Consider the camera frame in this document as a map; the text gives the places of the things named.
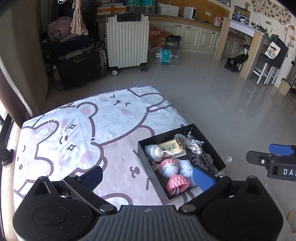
qr code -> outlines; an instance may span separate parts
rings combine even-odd
[[[173,149],[176,149],[176,145],[175,143],[172,143],[172,144],[168,144],[168,150],[173,150]]]

wooden backsplash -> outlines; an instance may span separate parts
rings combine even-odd
[[[197,9],[197,21],[206,20],[213,24],[216,16],[220,16],[221,18],[229,17],[229,11],[227,9],[207,0],[157,0],[156,2],[173,4],[179,7],[179,17],[183,17],[184,7],[195,7]],[[212,15],[205,15],[206,11],[212,13]]]

black trash bin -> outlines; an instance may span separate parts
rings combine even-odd
[[[181,36],[170,35],[165,39],[165,48],[166,49],[179,49],[181,44]]]

trash can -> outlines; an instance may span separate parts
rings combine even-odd
[[[166,49],[179,49],[181,44],[181,36],[170,35],[165,38],[165,48]]]
[[[284,79],[281,79],[281,84],[279,86],[279,92],[281,92],[284,96],[287,95],[291,88],[291,85]]]

table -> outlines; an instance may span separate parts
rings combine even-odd
[[[243,79],[249,80],[256,66],[256,63],[259,59],[260,51],[263,45],[265,44],[269,46],[272,40],[268,38],[264,33],[260,32],[259,30],[253,27],[250,27],[248,25],[245,25],[243,23],[237,22],[229,18],[224,18],[220,41],[214,55],[214,59],[217,61],[221,61],[228,32],[229,32],[229,28],[234,28],[253,38],[250,45],[249,52],[248,52],[249,58],[244,62],[243,68],[239,74],[239,76],[242,77]]]

